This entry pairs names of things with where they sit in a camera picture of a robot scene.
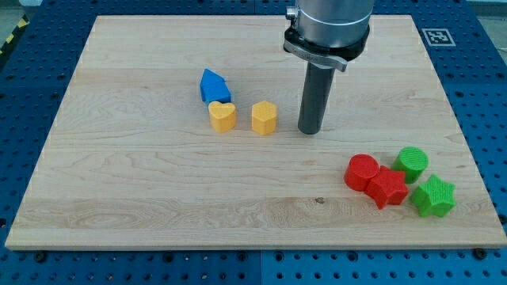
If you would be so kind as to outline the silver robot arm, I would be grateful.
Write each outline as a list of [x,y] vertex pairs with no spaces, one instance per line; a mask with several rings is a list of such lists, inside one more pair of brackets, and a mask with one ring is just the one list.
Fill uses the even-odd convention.
[[296,0],[284,50],[321,69],[345,71],[364,50],[374,0]]

